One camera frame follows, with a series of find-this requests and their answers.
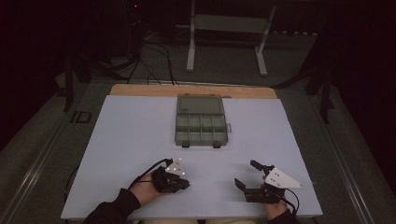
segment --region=person's right hand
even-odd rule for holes
[[[267,213],[268,220],[274,219],[288,210],[288,206],[282,200],[279,203],[264,203],[263,207]]]

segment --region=person's arm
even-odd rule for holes
[[[151,182],[151,174],[145,175],[133,187],[121,189],[112,203],[100,203],[85,219],[84,224],[124,224],[129,215],[140,206],[151,202],[161,194]]]
[[[263,207],[267,213],[268,224],[300,224],[282,200],[279,203],[265,203]]]

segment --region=hand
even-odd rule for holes
[[[129,191],[136,196],[137,200],[140,202],[140,205],[143,206],[146,203],[151,202],[152,200],[161,196],[161,193],[158,192],[152,182],[151,173],[144,175],[139,181],[144,182],[137,182],[134,184]]]
[[[265,203],[263,207],[267,213],[268,220],[274,219],[288,210],[287,204],[282,200],[279,203]]]

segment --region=gray floor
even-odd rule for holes
[[[185,70],[187,42],[181,40],[166,47],[174,76],[180,82],[269,86],[297,74],[314,40],[314,36],[270,35],[264,52],[268,77],[258,74],[251,42],[232,48],[223,42],[216,46],[210,41],[199,42],[193,73]],[[165,80],[163,83],[169,80],[166,59],[161,54],[144,48],[143,61],[155,69],[155,76]],[[145,82],[148,74],[142,63],[139,64],[131,83]],[[78,97],[69,113],[63,112],[64,98],[52,97],[1,152],[0,213],[4,215],[7,211],[15,215],[3,219],[5,223],[64,222],[60,215],[67,178],[82,159],[102,103],[114,83],[99,75],[89,85],[77,83]],[[324,213],[315,220],[303,218],[302,223],[394,223],[395,197],[337,89],[332,88],[334,109],[329,111],[330,125],[326,125],[318,116],[318,97],[305,95],[305,83],[306,80],[302,80],[285,90],[276,90]],[[76,110],[92,112],[92,121],[68,122]],[[43,149],[50,153],[43,155]],[[44,158],[45,162],[37,165],[36,158]],[[42,172],[29,173],[32,167],[40,165],[44,168]],[[19,191],[26,175],[39,178],[36,182],[26,178],[31,181],[31,188]],[[26,197],[14,197],[17,192]],[[16,200],[20,200],[19,206],[7,210]]]

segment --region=dark background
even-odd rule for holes
[[[190,24],[190,1],[148,0],[139,5],[143,23],[168,35],[175,24]],[[197,11],[258,16],[263,1],[198,1]],[[395,162],[395,12],[385,1],[303,1],[279,4],[273,31],[319,33],[307,61],[322,63],[331,53],[332,84],[393,190]],[[57,92],[54,77],[64,70],[64,55],[78,46],[97,57],[122,54],[128,39],[124,2],[0,1],[1,142],[3,148],[33,114]],[[120,39],[106,33],[119,32]]]

